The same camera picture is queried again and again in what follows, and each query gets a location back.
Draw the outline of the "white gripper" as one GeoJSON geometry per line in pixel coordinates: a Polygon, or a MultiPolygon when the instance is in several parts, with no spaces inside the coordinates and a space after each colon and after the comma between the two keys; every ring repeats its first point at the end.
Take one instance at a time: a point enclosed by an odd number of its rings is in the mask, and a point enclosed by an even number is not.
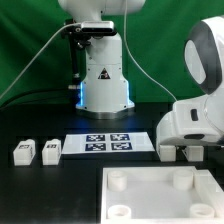
{"type": "Polygon", "coordinates": [[[205,99],[180,100],[156,128],[156,145],[224,145],[224,130],[206,117],[205,99]]]}

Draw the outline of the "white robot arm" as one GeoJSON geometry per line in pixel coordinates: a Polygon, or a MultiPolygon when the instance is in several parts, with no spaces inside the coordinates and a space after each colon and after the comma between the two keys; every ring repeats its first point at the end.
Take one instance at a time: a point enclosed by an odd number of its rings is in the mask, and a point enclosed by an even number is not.
{"type": "MultiPolygon", "coordinates": [[[[70,33],[77,48],[86,50],[86,77],[80,83],[77,108],[92,114],[118,114],[134,106],[122,75],[121,37],[103,15],[141,10],[146,0],[58,0],[72,17],[70,33]]],[[[173,104],[157,126],[156,143],[163,145],[224,144],[224,16],[198,22],[185,44],[188,72],[202,89],[200,97],[173,104]]]]}

